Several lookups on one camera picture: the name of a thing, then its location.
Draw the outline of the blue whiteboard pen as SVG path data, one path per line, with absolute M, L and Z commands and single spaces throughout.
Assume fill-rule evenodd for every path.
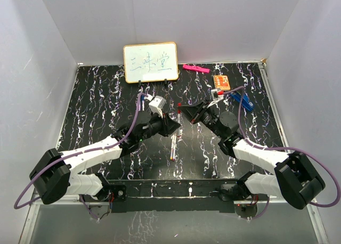
M 144 95 L 141 95 L 140 111 L 144 111 Z

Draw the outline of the red pen cap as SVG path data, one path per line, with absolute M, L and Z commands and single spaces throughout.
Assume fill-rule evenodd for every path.
M 177 104 L 177 113 L 178 114 L 181 114 L 180 106 L 181 106 L 181 103 L 178 103 Z

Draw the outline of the yellow whiteboard pen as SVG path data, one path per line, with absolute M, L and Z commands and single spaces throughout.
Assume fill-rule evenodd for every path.
M 170 148 L 170 160 L 174 161 L 174 151 L 175 151 L 175 144 L 176 144 L 176 135 L 173 134 L 171 137 L 171 148 Z

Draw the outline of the red whiteboard pen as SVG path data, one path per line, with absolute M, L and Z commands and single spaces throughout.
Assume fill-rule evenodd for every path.
M 177 135 L 177 137 L 180 137 L 181 114 L 177 114 L 177 122 L 180 124 L 180 127 L 177 129 L 176 135 Z

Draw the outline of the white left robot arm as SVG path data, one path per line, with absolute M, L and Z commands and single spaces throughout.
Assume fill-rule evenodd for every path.
M 47 150 L 29 178 L 45 205 L 77 194 L 104 201 L 110 194 L 108 181 L 98 173 L 83 175 L 82 171 L 131 154 L 142 141 L 156 134 L 168 137 L 180 126 L 167 113 L 162 117 L 156 113 L 140 115 L 136 122 L 123 124 L 117 132 L 91 145 L 63 152 Z

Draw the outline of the green whiteboard pen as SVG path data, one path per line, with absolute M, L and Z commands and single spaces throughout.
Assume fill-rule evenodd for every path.
M 141 111 L 141 95 L 139 95 L 138 104 L 138 111 Z

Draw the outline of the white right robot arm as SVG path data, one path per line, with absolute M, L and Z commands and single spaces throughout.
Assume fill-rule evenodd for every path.
M 181 105 L 178 110 L 192 124 L 202 123 L 221 140 L 224 154 L 248 161 L 268 172 L 247 173 L 237 181 L 238 195 L 251 199 L 255 194 L 284 198 L 296 209 L 303 209 L 326 184 L 308 157 L 301 152 L 287 153 L 259 147 L 247 141 L 240 132 L 237 117 L 228 111 L 215 114 L 209 102 Z

